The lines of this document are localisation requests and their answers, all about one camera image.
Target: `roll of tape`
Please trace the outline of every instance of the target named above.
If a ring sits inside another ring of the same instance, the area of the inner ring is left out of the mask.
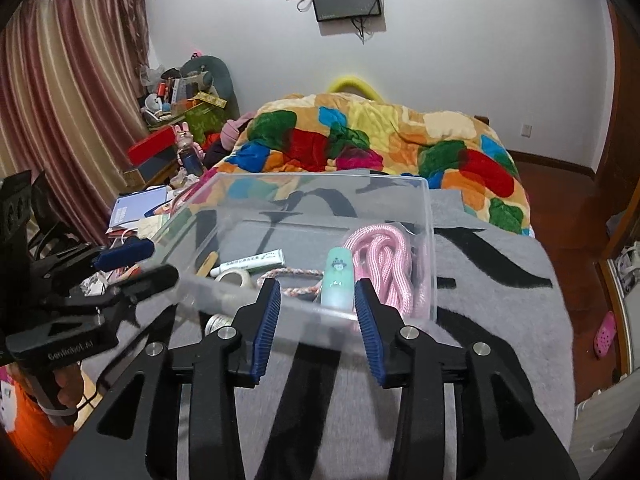
[[[248,286],[254,288],[251,276],[244,269],[229,269],[222,272],[217,278],[217,282],[228,283],[235,286]]]
[[[232,322],[232,317],[225,316],[224,314],[214,314],[207,321],[206,327],[204,327],[204,335],[209,335],[223,326],[229,326]]]

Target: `mint green bottle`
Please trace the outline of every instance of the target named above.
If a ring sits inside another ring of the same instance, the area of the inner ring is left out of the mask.
[[[320,305],[337,310],[353,310],[353,259],[351,251],[334,247],[329,251],[322,277]]]

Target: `orange cloth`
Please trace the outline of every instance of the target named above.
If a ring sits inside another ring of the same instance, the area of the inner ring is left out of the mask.
[[[49,478],[56,462],[74,436],[74,427],[54,427],[38,404],[15,383],[15,430],[8,434],[25,460]]]

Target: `plastic bag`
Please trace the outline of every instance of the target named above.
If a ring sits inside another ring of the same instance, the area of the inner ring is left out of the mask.
[[[153,94],[161,81],[161,75],[166,69],[163,65],[158,68],[151,68],[148,66],[140,67],[140,84],[146,88],[146,91]]]

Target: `pink croc shoe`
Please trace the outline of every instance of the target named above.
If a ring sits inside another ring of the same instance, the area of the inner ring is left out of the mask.
[[[596,351],[598,359],[602,359],[607,355],[615,336],[616,318],[613,316],[613,312],[609,311],[602,320],[602,324],[596,332],[596,337],[593,339],[593,349]]]

